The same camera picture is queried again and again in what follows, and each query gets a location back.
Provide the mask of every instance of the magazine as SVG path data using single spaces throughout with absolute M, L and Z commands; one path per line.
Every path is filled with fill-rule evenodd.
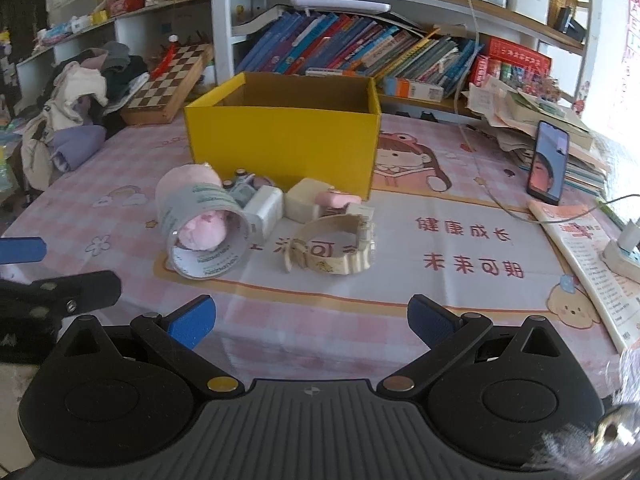
M 587 206 L 551 206 L 530 200 L 527 206 L 540 221 L 570 218 Z M 588 214 L 561 224 L 543 224 L 593 301 L 618 352 L 640 346 L 640 283 L 609 270 L 600 254 L 609 236 Z

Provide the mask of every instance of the watch strap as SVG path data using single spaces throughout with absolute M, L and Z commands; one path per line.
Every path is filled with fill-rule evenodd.
M 313 269 L 331 274 L 355 274 L 369 268 L 369 243 L 360 243 L 360 227 L 366 221 L 359 215 L 332 215 L 319 218 L 305 224 L 289 241 L 285 249 L 285 266 L 290 272 L 295 261 L 303 269 Z M 317 256 L 312 254 L 306 240 L 319 235 L 335 232 L 348 232 L 358 235 L 358 248 L 353 253 L 338 257 Z

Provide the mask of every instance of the clothes pile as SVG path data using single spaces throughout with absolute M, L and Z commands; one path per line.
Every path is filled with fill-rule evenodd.
M 110 41 L 63 61 L 38 98 L 40 113 L 22 134 L 22 169 L 31 188 L 45 190 L 100 150 L 104 119 L 148 81 L 148 69 L 129 47 Z

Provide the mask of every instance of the charging cable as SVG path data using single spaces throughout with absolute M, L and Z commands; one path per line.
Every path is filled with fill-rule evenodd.
M 478 19 L 476 18 L 476 11 L 474 10 L 474 4 L 472 3 L 471 0 L 467 0 L 468 4 L 469 4 L 469 9 L 471 10 L 471 18 L 473 19 L 474 22 L 474 27 L 476 30 L 476 47 L 474 49 L 473 54 L 471 55 L 471 57 L 469 58 L 469 60 L 467 61 L 466 65 L 465 65 L 465 71 L 462 75 L 462 77 L 460 78 L 460 80 L 458 81 L 458 84 L 456 86 L 456 94 L 455 97 L 453 99 L 453 109 L 454 112 L 456 114 L 457 117 L 457 124 L 458 124 L 458 129 L 460 130 L 460 134 L 462 134 L 462 138 L 464 139 L 466 145 L 471 149 L 471 156 L 474 160 L 474 163 L 476 165 L 476 169 L 478 170 L 478 175 L 480 175 L 480 165 L 478 164 L 478 159 L 476 158 L 476 156 L 474 155 L 475 150 L 473 149 L 473 146 L 471 145 L 471 142 L 469 142 L 468 137 L 466 136 L 466 131 L 465 129 L 462 127 L 462 124 L 460 122 L 461 117 L 460 117 L 460 112 L 458 110 L 458 102 L 460 100 L 460 92 L 462 91 L 462 86 L 464 84 L 464 82 L 466 81 L 466 76 L 469 74 L 470 70 L 471 70 L 471 66 L 473 65 L 473 62 L 476 60 L 476 56 L 478 55 L 478 53 L 480 52 L 480 27 L 478 27 Z M 484 181 L 481 184 L 482 187 L 484 187 L 484 190 L 486 191 L 487 195 L 491 198 L 491 200 L 493 200 L 499 207 L 500 209 L 502 209 L 505 213 L 507 213 L 509 216 L 511 216 L 512 218 L 515 218 L 516 220 L 519 220 L 521 222 L 526 222 L 527 224 L 538 224 L 538 225 L 547 225 L 547 224 L 563 224 L 565 222 L 570 222 L 571 220 L 577 220 L 578 218 L 582 218 L 583 216 L 587 216 L 589 213 L 596 211 L 596 209 L 600 209 L 603 206 L 609 205 L 609 204 L 613 204 L 615 202 L 618 202 L 619 200 L 624 200 L 625 198 L 629 198 L 632 196 L 635 197 L 639 197 L 640 198 L 640 194 L 636 194 L 636 193 L 632 193 L 632 194 L 628 194 L 625 196 L 621 196 L 619 198 L 615 198 L 613 200 L 609 200 L 608 202 L 602 202 L 600 204 L 598 204 L 595 207 L 592 207 L 591 209 L 585 211 L 584 213 L 581 213 L 579 215 L 576 216 L 572 216 L 571 218 L 564 218 L 562 220 L 547 220 L 547 221 L 541 221 L 541 220 L 530 220 L 528 218 L 523 218 L 522 216 L 516 215 L 516 213 L 514 213 L 513 211 L 509 211 L 495 196 L 494 194 L 491 192 L 491 189 L 489 188 L 489 185 L 487 184 L 486 181 Z

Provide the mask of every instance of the smartphone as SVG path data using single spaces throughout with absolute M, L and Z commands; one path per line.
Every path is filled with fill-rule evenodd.
M 540 121 L 527 193 L 542 202 L 558 205 L 568 159 L 569 134 L 557 126 Z

